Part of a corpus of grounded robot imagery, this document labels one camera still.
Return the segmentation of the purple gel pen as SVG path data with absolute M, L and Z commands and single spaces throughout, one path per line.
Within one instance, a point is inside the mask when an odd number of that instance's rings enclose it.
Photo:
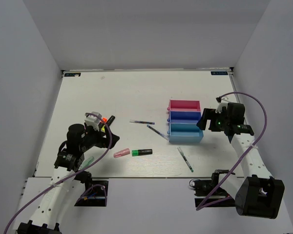
M 155 122 L 151 122 L 151 121 L 141 121 L 141 120 L 129 120 L 129 123 L 155 125 Z

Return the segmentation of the green transparent pen cap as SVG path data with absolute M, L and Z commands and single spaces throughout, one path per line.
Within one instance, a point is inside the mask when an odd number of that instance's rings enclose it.
M 95 160 L 95 158 L 93 156 L 87 158 L 79 167 L 79 170 L 82 170 L 85 167 L 88 167 L 90 164 L 93 163 L 93 161 Z

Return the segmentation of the green highlighter black body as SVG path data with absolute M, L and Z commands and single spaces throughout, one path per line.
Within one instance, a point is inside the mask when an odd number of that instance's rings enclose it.
M 153 154 L 152 149 L 139 149 L 139 150 L 132 150 L 132 156 L 144 156 L 144 155 L 151 155 Z

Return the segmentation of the blue gel pen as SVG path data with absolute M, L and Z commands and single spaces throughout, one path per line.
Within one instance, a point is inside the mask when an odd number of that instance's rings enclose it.
M 151 129 L 153 132 L 155 132 L 156 134 L 158 134 L 159 136 L 161 136 L 162 138 L 164 138 L 165 140 L 169 141 L 169 138 L 166 135 L 162 134 L 161 132 L 151 127 L 150 125 L 147 125 L 147 127 Z

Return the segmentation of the green gel pen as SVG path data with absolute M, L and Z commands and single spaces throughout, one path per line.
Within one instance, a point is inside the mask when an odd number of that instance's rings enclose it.
M 193 173 L 194 170 L 191 167 L 191 165 L 190 165 L 189 161 L 187 160 L 187 158 L 186 158 L 184 152 L 182 151 L 182 149 L 180 147 L 177 147 L 177 150 L 178 150 L 179 154 L 181 155 L 181 157 L 183 158 L 183 160 L 185 161 L 185 163 L 188 166 L 188 168 L 190 169 L 190 171 Z

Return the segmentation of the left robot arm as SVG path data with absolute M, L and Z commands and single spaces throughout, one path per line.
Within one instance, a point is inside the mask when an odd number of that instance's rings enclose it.
M 42 200 L 27 223 L 21 223 L 19 234 L 58 234 L 60 233 L 60 213 L 78 189 L 87 195 L 93 190 L 90 173 L 80 169 L 84 153 L 92 147 L 113 148 L 119 136 L 114 135 L 109 126 L 105 133 L 86 124 L 69 126 L 67 140 L 59 148 L 55 168 L 49 188 L 39 194 Z

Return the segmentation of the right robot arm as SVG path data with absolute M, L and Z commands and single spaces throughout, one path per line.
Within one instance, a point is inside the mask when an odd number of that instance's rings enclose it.
M 195 181 L 197 195 L 204 199 L 198 209 L 219 202 L 234 201 L 239 215 L 275 219 L 278 216 L 285 186 L 269 172 L 256 147 L 254 132 L 244 123 L 245 106 L 239 103 L 220 103 L 217 109 L 205 108 L 197 127 L 212 132 L 224 132 L 238 156 L 243 179 L 234 171 L 215 170 L 210 181 Z

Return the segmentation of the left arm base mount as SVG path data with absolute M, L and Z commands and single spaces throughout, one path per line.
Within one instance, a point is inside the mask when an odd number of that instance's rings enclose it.
M 94 179 L 90 172 L 82 172 L 74 180 L 83 185 L 83 193 L 75 203 L 77 207 L 106 207 L 108 180 Z

